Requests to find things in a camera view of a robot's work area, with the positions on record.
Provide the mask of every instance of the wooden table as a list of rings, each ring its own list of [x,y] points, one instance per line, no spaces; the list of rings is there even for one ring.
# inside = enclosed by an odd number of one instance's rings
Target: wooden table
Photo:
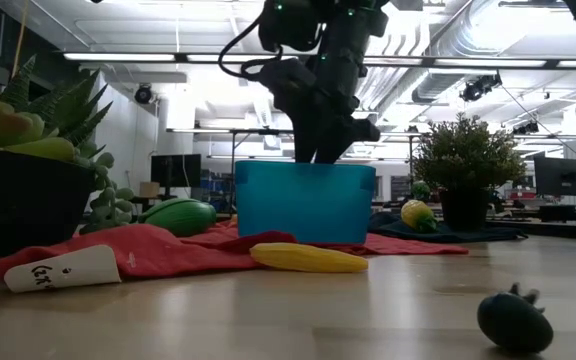
[[[388,256],[364,274],[246,271],[13,295],[0,287],[0,359],[506,359],[479,302],[513,281],[542,291],[543,359],[576,359],[576,241]]]

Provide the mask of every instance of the blue plastic bin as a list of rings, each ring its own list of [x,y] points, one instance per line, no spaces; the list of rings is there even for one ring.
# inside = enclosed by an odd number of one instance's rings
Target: blue plastic bin
[[[366,240],[372,167],[238,161],[235,184],[240,236],[276,230],[300,243]]]

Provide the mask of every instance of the computer monitor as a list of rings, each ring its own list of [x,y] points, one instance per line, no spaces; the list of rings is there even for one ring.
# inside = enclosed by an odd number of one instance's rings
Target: computer monitor
[[[535,180],[540,195],[576,196],[576,160],[535,158]]]
[[[171,187],[200,187],[201,155],[153,156],[150,181],[158,182],[163,186],[166,189],[166,196],[170,196]]]

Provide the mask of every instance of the dark blue cloth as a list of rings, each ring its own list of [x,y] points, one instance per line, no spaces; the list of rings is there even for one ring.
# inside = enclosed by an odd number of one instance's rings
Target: dark blue cloth
[[[404,240],[419,240],[437,244],[504,241],[528,237],[521,230],[513,228],[486,228],[477,232],[457,232],[450,230],[444,223],[439,223],[436,233],[422,234],[406,225],[399,215],[391,212],[373,214],[370,217],[368,232]]]

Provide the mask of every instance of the white label card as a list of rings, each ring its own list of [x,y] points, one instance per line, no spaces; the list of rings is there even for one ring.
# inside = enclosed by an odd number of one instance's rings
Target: white label card
[[[34,263],[15,266],[4,281],[16,293],[71,286],[121,282],[115,253],[107,245],[95,245]]]

